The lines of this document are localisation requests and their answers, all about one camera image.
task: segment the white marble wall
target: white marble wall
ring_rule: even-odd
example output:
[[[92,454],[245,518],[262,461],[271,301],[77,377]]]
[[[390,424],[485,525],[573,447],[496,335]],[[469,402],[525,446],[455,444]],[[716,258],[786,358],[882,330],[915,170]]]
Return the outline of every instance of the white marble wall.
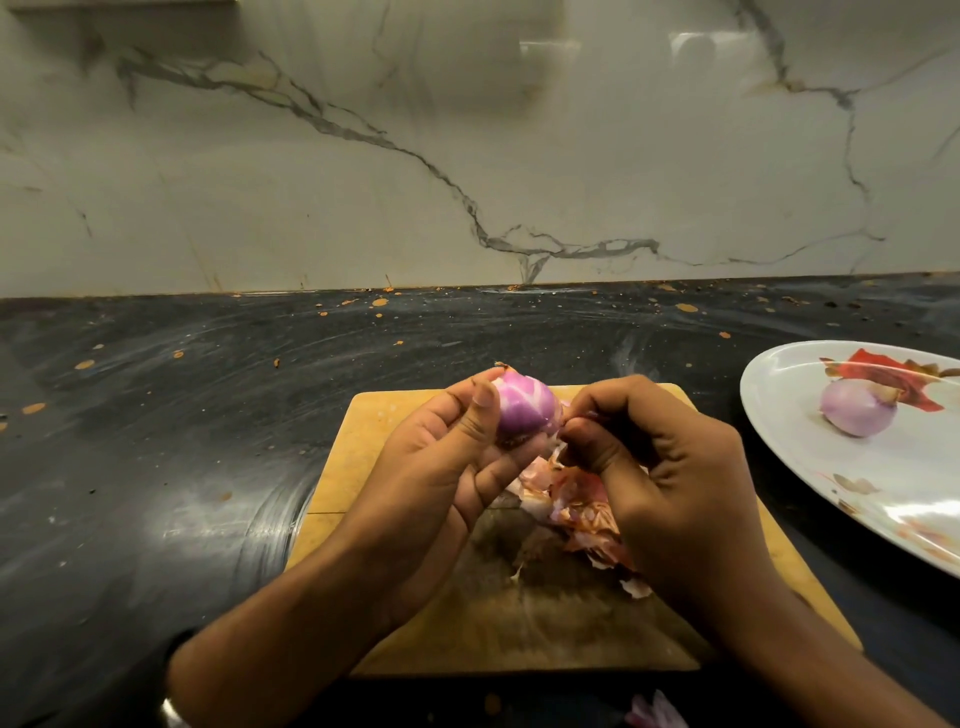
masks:
[[[956,0],[0,14],[0,296],[960,268]]]

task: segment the hand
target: hand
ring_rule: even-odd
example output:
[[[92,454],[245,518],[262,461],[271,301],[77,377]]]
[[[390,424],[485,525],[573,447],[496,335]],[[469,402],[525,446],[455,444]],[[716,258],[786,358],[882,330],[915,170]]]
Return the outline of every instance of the hand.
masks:
[[[545,435],[509,452],[493,444],[500,403],[491,381],[502,373],[458,382],[400,423],[331,536],[366,554],[386,590],[389,629],[426,604],[477,519],[545,447]]]
[[[596,414],[603,425],[585,418]],[[793,599],[767,551],[733,427],[628,376],[583,389],[560,436],[603,480],[643,576],[698,627],[736,639],[761,604]]]

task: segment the plate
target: plate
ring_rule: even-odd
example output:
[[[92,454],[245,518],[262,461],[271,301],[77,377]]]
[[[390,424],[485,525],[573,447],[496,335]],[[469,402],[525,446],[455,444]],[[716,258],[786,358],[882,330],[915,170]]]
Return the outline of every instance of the plate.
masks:
[[[838,378],[901,389],[893,423],[844,434],[820,414]],[[855,341],[803,341],[755,358],[740,398],[790,470],[844,513],[960,577],[960,360]]]

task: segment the wooden cutting board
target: wooden cutting board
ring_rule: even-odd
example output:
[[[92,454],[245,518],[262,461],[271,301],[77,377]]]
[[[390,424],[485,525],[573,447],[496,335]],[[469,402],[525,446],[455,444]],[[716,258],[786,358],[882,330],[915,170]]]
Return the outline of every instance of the wooden cutting board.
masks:
[[[553,387],[571,400],[582,385]],[[680,387],[662,384],[693,403]],[[353,503],[387,436],[438,390],[365,392],[350,403],[294,542],[289,569],[319,546]],[[844,616],[759,500],[783,579],[848,641]],[[477,523],[453,574],[426,608],[380,643],[355,675],[523,670],[696,669],[713,649],[655,595],[631,599],[615,574],[561,552],[563,539],[505,494]],[[512,580],[519,564],[525,566]]]

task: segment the red onion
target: red onion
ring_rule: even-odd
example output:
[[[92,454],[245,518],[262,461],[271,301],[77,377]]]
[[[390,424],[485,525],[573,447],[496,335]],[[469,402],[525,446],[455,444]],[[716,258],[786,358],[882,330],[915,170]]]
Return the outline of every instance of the red onion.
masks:
[[[894,421],[899,395],[899,389],[867,379],[837,379],[820,396],[820,411],[848,435],[869,437]]]
[[[498,439],[515,441],[538,432],[553,435],[560,429],[560,401],[543,382],[508,367],[493,386],[500,393]]]

